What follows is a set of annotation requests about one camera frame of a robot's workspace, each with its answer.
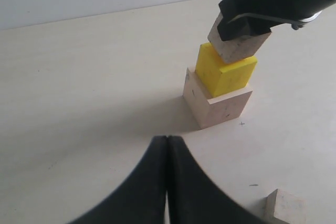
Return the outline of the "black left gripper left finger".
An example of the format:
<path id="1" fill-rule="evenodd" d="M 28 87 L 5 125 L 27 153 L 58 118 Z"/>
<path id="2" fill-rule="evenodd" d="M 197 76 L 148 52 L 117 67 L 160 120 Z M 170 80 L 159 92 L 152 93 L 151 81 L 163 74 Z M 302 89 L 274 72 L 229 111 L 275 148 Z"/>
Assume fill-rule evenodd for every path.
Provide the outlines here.
<path id="1" fill-rule="evenodd" d="M 155 136 L 130 175 L 72 223 L 164 223 L 167 136 Z"/>

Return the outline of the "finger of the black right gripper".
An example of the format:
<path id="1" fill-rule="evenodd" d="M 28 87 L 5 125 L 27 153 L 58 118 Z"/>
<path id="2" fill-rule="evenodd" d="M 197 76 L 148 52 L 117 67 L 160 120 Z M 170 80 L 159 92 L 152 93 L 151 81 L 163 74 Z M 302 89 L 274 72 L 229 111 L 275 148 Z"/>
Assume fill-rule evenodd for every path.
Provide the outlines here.
<path id="1" fill-rule="evenodd" d="M 278 23 L 271 20 L 247 17 L 247 24 L 249 26 L 246 32 L 247 36 L 259 36 L 271 32 L 271 28 L 278 26 Z"/>
<path id="2" fill-rule="evenodd" d="M 241 17 L 249 8 L 249 0 L 222 0 L 218 6 L 222 20 L 217 25 L 221 41 L 230 41 L 251 36 L 251 27 L 247 17 Z"/>

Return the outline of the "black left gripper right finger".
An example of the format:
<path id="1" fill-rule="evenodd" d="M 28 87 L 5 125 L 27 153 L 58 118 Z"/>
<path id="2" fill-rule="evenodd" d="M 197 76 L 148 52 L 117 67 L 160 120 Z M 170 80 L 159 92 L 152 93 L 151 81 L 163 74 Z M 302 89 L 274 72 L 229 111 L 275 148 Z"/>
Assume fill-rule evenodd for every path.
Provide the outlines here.
<path id="1" fill-rule="evenodd" d="M 166 187 L 170 223 L 263 222 L 205 174 L 180 136 L 167 138 Z"/>

